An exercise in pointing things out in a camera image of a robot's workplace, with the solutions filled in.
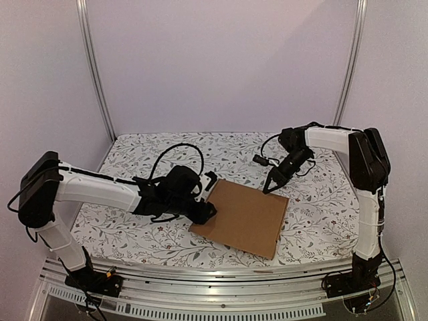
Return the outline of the brown cardboard box sheet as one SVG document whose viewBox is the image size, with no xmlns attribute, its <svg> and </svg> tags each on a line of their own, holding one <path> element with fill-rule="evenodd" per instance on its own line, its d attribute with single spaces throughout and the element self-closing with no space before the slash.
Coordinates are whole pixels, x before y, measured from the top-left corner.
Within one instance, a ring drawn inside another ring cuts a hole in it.
<svg viewBox="0 0 428 321">
<path fill-rule="evenodd" d="M 210 241 L 272 260 L 289 199 L 219 180 L 208 201 L 217 214 L 189 231 Z"/>
</svg>

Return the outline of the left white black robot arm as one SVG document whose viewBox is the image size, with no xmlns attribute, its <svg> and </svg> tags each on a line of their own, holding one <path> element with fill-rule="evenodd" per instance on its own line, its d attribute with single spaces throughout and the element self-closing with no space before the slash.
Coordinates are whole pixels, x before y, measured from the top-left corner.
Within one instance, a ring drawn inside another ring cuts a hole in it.
<svg viewBox="0 0 428 321">
<path fill-rule="evenodd" d="M 85 290 L 94 290 L 111 274 L 96 272 L 88 252 L 78 244 L 64 222 L 54 214 L 57 202 L 78 202 L 121 209 L 150 217 L 153 223 L 183 216 L 203 225 L 217 210 L 208 198 L 218 182 L 212 172 L 196 173 L 174 166 L 165 176 L 130 180 L 73 167 L 47 151 L 24 175 L 7 208 L 26 229 L 34 230 L 61 259 L 68 275 Z"/>
</svg>

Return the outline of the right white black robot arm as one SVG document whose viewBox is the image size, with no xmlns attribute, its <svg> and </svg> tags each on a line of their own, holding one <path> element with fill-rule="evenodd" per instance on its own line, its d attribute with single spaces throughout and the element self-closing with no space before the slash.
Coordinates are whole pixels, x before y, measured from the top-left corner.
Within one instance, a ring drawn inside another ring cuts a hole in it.
<svg viewBox="0 0 428 321">
<path fill-rule="evenodd" d="M 359 204 L 359 232 L 352 255 L 352 272 L 345 282 L 350 291 L 361 291 L 377 274 L 383 259 L 380 237 L 385 226 L 385 188 L 391 164 L 379 131 L 311 122 L 285 128 L 275 138 L 288 152 L 284 160 L 267 158 L 262 153 L 253 157 L 255 163 L 270 167 L 263 186 L 265 194 L 281 189 L 297 175 L 300 167 L 314 157 L 314 148 L 348 157 L 350 181 Z"/>
</svg>

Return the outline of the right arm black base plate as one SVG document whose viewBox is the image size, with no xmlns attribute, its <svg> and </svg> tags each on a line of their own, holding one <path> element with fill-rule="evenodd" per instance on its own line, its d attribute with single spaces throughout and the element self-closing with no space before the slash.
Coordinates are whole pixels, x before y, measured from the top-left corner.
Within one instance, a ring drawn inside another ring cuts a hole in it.
<svg viewBox="0 0 428 321">
<path fill-rule="evenodd" d="M 337 272 L 326 274 L 321 281 L 321 288 L 326 292 L 327 298 L 346 296 L 357 292 L 377 288 L 381 285 L 380 278 L 375 275 L 370 281 L 356 283 L 351 272 Z"/>
</svg>

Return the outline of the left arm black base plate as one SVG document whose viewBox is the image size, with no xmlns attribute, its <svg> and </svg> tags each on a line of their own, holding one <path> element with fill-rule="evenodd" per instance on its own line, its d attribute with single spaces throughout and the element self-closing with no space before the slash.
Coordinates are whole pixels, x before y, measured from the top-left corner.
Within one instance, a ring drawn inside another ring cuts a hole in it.
<svg viewBox="0 0 428 321">
<path fill-rule="evenodd" d="M 82 268 L 68 272 L 65 284 L 85 292 L 117 298 L 122 290 L 123 281 L 124 278 L 116 274 Z"/>
</svg>

